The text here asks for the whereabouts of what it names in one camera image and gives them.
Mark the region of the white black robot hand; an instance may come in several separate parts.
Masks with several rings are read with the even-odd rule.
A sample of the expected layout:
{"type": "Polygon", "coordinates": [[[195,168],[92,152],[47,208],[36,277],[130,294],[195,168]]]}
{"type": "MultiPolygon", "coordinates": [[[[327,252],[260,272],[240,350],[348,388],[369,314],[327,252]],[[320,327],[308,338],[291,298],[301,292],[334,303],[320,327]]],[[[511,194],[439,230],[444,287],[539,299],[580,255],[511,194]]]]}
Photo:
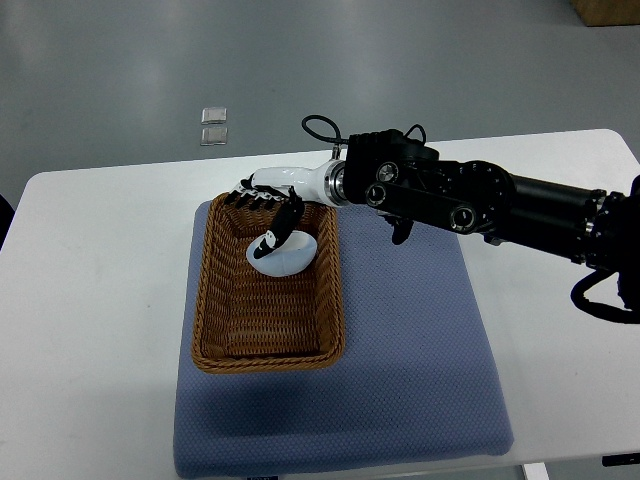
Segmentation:
{"type": "Polygon", "coordinates": [[[261,259],[289,239],[303,216],[303,201],[327,206],[345,205],[344,170],[344,165],[321,165],[315,169],[262,168],[230,190],[224,204],[236,203],[237,208],[242,208],[252,201],[249,208],[259,209],[266,195],[264,207],[273,208],[288,195],[257,246],[257,258],[261,259]]]}

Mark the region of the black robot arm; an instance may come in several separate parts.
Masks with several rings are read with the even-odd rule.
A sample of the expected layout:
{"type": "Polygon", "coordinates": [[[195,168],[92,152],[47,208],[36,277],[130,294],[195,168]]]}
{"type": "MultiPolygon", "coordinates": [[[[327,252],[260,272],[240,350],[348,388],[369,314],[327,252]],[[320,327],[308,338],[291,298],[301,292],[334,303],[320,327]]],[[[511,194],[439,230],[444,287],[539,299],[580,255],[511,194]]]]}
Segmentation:
{"type": "Polygon", "coordinates": [[[255,171],[226,196],[275,218],[256,258],[281,248],[310,203],[365,205],[403,243],[415,223],[460,235],[478,233],[492,245],[511,242],[586,265],[572,288],[574,306],[617,324],[639,320],[639,191],[588,190],[511,174],[481,160],[441,158],[414,125],[330,139],[331,159],[314,168],[255,171]]]}

